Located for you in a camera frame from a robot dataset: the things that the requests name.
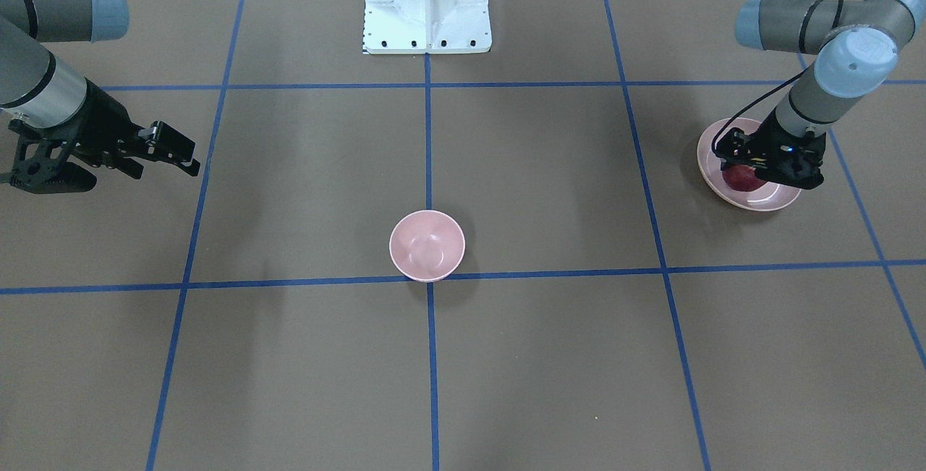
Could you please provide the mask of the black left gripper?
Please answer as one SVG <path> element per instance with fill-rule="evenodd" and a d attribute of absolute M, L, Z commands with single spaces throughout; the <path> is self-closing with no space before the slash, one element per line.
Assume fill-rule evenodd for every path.
<path fill-rule="evenodd" d="M 788 185 L 798 190 L 813 190 L 824 182 L 823 159 L 826 135 L 806 131 L 792 135 L 770 113 L 752 135 L 752 158 L 761 160 L 757 176 L 775 184 Z"/>

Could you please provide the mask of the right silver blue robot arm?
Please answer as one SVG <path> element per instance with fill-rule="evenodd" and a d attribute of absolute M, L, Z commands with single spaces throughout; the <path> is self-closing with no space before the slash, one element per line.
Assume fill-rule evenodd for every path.
<path fill-rule="evenodd" d="M 165 122 L 135 124 L 122 103 L 47 48 L 122 38 L 127 0 L 2 0 L 1 22 L 1 105 L 17 135 L 3 183 L 32 194 L 87 192 L 94 168 L 139 179 L 143 161 L 198 174 L 194 141 Z"/>

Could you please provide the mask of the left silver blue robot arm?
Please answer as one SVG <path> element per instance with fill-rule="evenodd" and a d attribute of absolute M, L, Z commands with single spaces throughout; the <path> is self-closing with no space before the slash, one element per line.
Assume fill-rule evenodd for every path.
<path fill-rule="evenodd" d="M 740 45 L 815 60 L 785 85 L 788 93 L 757 130 L 735 127 L 715 137 L 722 170 L 744 165 L 766 183 L 819 187 L 831 127 L 883 84 L 923 23 L 924 0 L 744 3 L 734 26 Z"/>

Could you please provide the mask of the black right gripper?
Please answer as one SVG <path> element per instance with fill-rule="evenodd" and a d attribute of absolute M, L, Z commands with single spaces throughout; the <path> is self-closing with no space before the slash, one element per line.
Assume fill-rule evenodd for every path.
<path fill-rule="evenodd" d="M 197 177 L 200 162 L 195 160 L 195 142 L 166 122 L 153 122 L 149 128 L 136 125 L 122 103 L 91 81 L 74 121 L 79 127 L 70 139 L 70 154 L 92 167 L 120 168 L 134 164 L 134 158 L 165 162 Z"/>

